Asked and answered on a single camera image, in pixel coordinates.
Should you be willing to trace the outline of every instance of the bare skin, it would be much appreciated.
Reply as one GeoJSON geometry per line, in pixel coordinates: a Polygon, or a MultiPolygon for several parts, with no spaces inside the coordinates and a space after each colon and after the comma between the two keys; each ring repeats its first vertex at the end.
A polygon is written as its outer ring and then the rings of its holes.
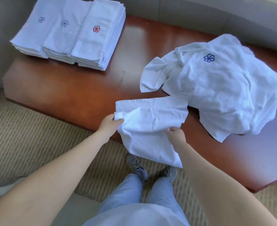
{"type": "MultiPolygon", "coordinates": [[[[104,118],[98,131],[41,167],[0,199],[0,226],[49,226],[123,119],[104,118]]],[[[271,213],[241,184],[202,158],[179,128],[166,134],[211,226],[277,226],[271,213]]]]}

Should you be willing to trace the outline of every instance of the sneaker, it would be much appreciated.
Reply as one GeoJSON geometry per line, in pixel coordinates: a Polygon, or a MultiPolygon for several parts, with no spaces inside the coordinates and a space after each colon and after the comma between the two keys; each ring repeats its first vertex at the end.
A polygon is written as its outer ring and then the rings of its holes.
{"type": "Polygon", "coordinates": [[[126,162],[130,169],[134,171],[134,173],[137,172],[138,174],[139,170],[141,170],[139,174],[143,177],[141,178],[142,180],[146,181],[148,179],[147,171],[145,171],[144,168],[140,166],[138,159],[134,155],[128,154],[126,157],[126,162]]]}
{"type": "Polygon", "coordinates": [[[163,176],[169,179],[169,181],[172,183],[177,176],[177,167],[166,167],[165,171],[163,172],[163,176]]]}

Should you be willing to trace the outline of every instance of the glossy wood surface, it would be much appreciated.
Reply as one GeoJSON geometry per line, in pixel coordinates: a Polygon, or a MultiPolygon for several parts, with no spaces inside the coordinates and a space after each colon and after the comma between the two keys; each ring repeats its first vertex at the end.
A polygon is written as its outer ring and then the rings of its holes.
{"type": "MultiPolygon", "coordinates": [[[[95,131],[115,111],[119,100],[164,97],[162,90],[140,93],[142,71],[154,57],[175,47],[210,41],[215,36],[127,16],[123,32],[105,72],[20,54],[4,81],[8,100],[43,114],[95,131]]],[[[277,53],[249,46],[277,72],[277,53]]],[[[189,108],[182,125],[187,142],[210,163],[257,192],[277,181],[277,114],[255,136],[232,134],[214,140],[189,108]]],[[[118,133],[114,140],[121,142],[118,133]]]]}

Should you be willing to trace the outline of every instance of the light blue pants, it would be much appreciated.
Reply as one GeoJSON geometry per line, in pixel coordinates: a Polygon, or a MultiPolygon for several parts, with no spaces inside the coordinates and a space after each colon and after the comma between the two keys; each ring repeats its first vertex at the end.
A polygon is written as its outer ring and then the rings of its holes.
{"type": "MultiPolygon", "coordinates": [[[[140,195],[143,188],[141,176],[141,171],[127,175],[124,181],[103,201],[98,214],[122,205],[140,203],[140,195]]],[[[190,226],[181,207],[175,200],[173,187],[167,178],[160,177],[157,179],[151,189],[148,203],[171,209],[180,220],[190,226]]]]}

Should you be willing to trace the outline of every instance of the hand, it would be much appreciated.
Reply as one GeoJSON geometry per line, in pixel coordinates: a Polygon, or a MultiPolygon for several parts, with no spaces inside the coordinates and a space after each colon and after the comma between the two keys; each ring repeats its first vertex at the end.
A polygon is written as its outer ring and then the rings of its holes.
{"type": "Polygon", "coordinates": [[[186,142],[185,134],[180,128],[172,127],[170,130],[165,130],[165,134],[173,146],[179,142],[186,142]]]}
{"type": "Polygon", "coordinates": [[[114,121],[114,114],[110,114],[102,120],[98,132],[103,133],[109,140],[109,138],[117,130],[118,126],[121,125],[123,122],[124,119],[114,121]]]}

